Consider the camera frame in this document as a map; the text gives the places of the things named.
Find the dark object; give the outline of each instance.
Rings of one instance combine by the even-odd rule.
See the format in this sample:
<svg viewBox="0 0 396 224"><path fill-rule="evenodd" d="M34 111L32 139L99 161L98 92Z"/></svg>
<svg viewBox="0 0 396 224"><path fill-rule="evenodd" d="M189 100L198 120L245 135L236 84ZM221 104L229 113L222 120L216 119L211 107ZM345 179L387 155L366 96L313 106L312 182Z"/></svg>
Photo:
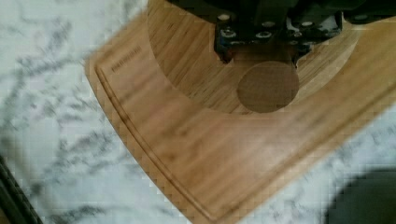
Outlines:
<svg viewBox="0 0 396 224"><path fill-rule="evenodd" d="M0 156L0 207L13 224L42 224Z"/></svg>
<svg viewBox="0 0 396 224"><path fill-rule="evenodd" d="M342 18L366 24L396 15L395 0L168 0L216 24L215 52L228 63L239 45L292 45L296 64L311 46L339 35Z"/></svg>
<svg viewBox="0 0 396 224"><path fill-rule="evenodd" d="M326 214L326 224L395 224L396 169L376 170L346 186Z"/></svg>

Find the bamboo cutting board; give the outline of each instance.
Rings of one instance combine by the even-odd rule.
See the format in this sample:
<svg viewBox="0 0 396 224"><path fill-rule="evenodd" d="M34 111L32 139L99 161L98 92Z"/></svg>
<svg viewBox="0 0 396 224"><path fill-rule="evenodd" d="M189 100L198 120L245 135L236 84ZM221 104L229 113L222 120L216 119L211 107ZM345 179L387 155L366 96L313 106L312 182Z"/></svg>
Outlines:
<svg viewBox="0 0 396 224"><path fill-rule="evenodd" d="M259 114L242 106L231 110L206 105L173 83L172 71L189 63L198 51L184 55L169 49L165 54L177 61L159 60L158 49L164 46L158 45L167 43L155 42L155 22L149 20L153 8L97 50L87 61L86 73L125 146L192 223L235 223L396 101L394 20L365 26L350 57L325 56L329 63L318 71L302 72L303 96L276 112ZM189 16L182 11L178 15ZM179 17L168 20L180 22ZM205 26L191 29L199 33ZM185 41L198 40L203 41L197 37ZM348 51L342 45L331 49ZM320 58L329 50L313 55ZM345 57L349 59L343 68L335 67L340 62L330 62ZM202 67L239 69L236 63L226 66L216 58L196 61ZM312 62L302 68L315 71ZM318 82L309 81L316 76L308 74L323 71L328 73Z"/></svg>

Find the marble countertop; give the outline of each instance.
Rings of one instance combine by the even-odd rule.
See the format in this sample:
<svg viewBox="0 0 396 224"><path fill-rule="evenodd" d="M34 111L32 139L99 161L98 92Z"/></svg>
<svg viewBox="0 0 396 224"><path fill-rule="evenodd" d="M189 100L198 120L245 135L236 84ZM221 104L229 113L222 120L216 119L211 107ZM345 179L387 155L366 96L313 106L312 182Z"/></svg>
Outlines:
<svg viewBox="0 0 396 224"><path fill-rule="evenodd" d="M106 119L84 60L145 0L1 0L0 153L44 223L189 223ZM396 164L396 106L240 223L321 223L357 173Z"/></svg>

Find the gray marble veining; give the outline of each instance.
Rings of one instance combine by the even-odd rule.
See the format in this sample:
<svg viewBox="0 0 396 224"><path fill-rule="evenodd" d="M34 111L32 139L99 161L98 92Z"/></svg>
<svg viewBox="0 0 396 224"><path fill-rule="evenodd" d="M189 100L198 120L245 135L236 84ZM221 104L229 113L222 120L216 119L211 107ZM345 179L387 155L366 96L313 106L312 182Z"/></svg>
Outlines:
<svg viewBox="0 0 396 224"><path fill-rule="evenodd" d="M0 153L45 223L189 223L125 148L84 60L145 0L1 0ZM320 223L356 173L396 164L396 106L241 223Z"/></svg>

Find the metal bolt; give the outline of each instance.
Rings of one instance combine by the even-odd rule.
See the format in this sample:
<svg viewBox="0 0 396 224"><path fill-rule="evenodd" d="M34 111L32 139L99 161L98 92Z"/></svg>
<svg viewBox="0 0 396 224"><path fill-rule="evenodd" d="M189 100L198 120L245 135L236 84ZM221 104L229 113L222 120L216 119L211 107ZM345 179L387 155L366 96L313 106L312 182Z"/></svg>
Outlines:
<svg viewBox="0 0 396 224"><path fill-rule="evenodd" d="M230 42L231 45L244 45L246 44L245 41L231 41Z"/></svg>
<svg viewBox="0 0 396 224"><path fill-rule="evenodd" d="M337 35L339 35L339 34L340 34L339 30L333 30L333 31L328 32L328 33L326 34L326 36L327 36L327 37L335 37L335 36L337 36Z"/></svg>
<svg viewBox="0 0 396 224"><path fill-rule="evenodd" d="M230 18L231 18L231 17L230 17L230 15L228 15L228 14L221 14L221 15L218 16L218 19L221 20L221 21L227 21L227 20L229 20Z"/></svg>
<svg viewBox="0 0 396 224"><path fill-rule="evenodd" d="M311 26L312 24L314 24L312 21L304 21L303 23L301 23L302 26Z"/></svg>
<svg viewBox="0 0 396 224"><path fill-rule="evenodd" d="M236 37L236 32L232 30L230 27L225 28L224 30L220 30L221 35L226 38Z"/></svg>
<svg viewBox="0 0 396 224"><path fill-rule="evenodd" d="M367 18L369 18L367 15L358 15L354 17L356 21L364 21L367 20Z"/></svg>
<svg viewBox="0 0 396 224"><path fill-rule="evenodd" d="M256 34L256 37L258 38L268 38L270 37L272 34L268 31L263 31L263 32L259 32L258 34Z"/></svg>
<svg viewBox="0 0 396 224"><path fill-rule="evenodd" d="M262 23L262 26L265 28L270 28L270 27L275 26L275 23L273 21L265 21Z"/></svg>
<svg viewBox="0 0 396 224"><path fill-rule="evenodd" d="M314 45L314 44L316 44L315 41L307 41L307 42L304 42L304 45Z"/></svg>
<svg viewBox="0 0 396 224"><path fill-rule="evenodd" d="M301 32L296 32L296 33L294 33L294 37L300 37L300 36L302 36L303 34L301 33Z"/></svg>

